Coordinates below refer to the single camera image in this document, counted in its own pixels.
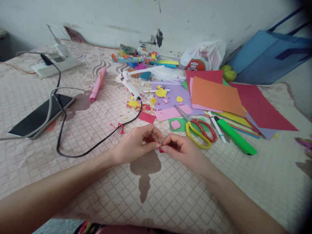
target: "marker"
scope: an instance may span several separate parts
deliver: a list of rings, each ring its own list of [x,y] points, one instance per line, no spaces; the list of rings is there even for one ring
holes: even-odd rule
[[[239,135],[224,119],[214,117],[218,125],[232,138],[232,140],[248,155],[255,155],[257,151]]]
[[[218,134],[220,135],[221,140],[223,141],[224,144],[226,144],[226,143],[227,143],[227,140],[226,140],[225,137],[223,136],[223,134],[222,134],[222,132],[221,132],[221,130],[220,130],[220,128],[219,128],[217,122],[215,121],[215,118],[214,118],[214,116],[212,115],[211,111],[208,111],[208,114],[209,114],[209,116],[211,117],[210,119],[212,120],[212,122],[213,122],[213,124],[214,124],[214,126],[215,126],[215,128],[216,128],[216,130],[217,130],[217,132],[218,132]]]
[[[155,93],[156,91],[158,91],[158,89],[156,89],[156,90],[144,90],[143,93]]]

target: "scissors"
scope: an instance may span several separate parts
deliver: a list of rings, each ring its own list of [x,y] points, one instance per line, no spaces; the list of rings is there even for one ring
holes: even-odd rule
[[[215,131],[212,129],[212,127],[211,127],[208,123],[206,123],[206,122],[204,122],[204,121],[202,121],[202,120],[199,120],[199,119],[192,119],[192,118],[189,117],[187,114],[185,114],[177,105],[175,105],[175,107],[181,112],[181,114],[183,115],[183,117],[187,120],[187,123],[186,123],[186,134],[187,134],[187,136],[188,136],[199,148],[201,148],[201,149],[209,149],[209,148],[211,147],[211,143],[216,142],[216,140],[217,140],[217,136],[216,136],[216,134],[215,134]],[[202,134],[201,134],[200,132],[198,132],[198,131],[192,126],[191,122],[194,123],[194,124],[196,124],[196,125],[199,127],[199,129],[201,130]],[[211,133],[212,133],[212,136],[213,136],[213,139],[210,139],[210,138],[207,136],[207,134],[205,133],[205,130],[202,128],[202,126],[201,126],[199,123],[206,125],[206,126],[210,129],[210,131],[211,131]],[[207,146],[203,146],[203,145],[198,144],[198,143],[193,139],[193,137],[192,137],[192,135],[191,135],[191,132],[189,131],[189,128],[191,128],[201,139],[203,139],[203,140],[207,143]]]

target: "green fruit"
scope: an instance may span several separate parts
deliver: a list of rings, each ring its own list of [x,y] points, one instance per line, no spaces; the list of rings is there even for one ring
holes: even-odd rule
[[[223,72],[231,71],[232,67],[230,65],[224,65],[223,67],[221,67],[221,70]]]
[[[237,77],[237,73],[235,71],[226,71],[223,73],[223,78],[226,82],[232,82]]]

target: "white glue gun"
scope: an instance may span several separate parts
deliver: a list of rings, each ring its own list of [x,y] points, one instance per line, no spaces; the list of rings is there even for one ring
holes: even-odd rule
[[[138,93],[138,91],[136,90],[136,88],[134,87],[134,85],[131,82],[131,75],[133,74],[137,74],[137,73],[143,73],[143,72],[149,72],[155,69],[162,69],[164,68],[164,66],[157,66],[157,67],[152,67],[152,68],[146,68],[146,69],[142,69],[142,70],[137,70],[137,71],[132,71],[132,72],[122,72],[120,73],[117,77],[116,77],[116,82],[117,83],[121,83],[123,84],[128,91],[131,93],[131,95],[134,97],[135,100],[141,100],[140,98],[140,94]]]

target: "orange paper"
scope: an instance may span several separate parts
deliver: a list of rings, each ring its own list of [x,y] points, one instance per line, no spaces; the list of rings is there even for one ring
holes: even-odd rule
[[[247,117],[236,88],[194,76],[192,104]]]

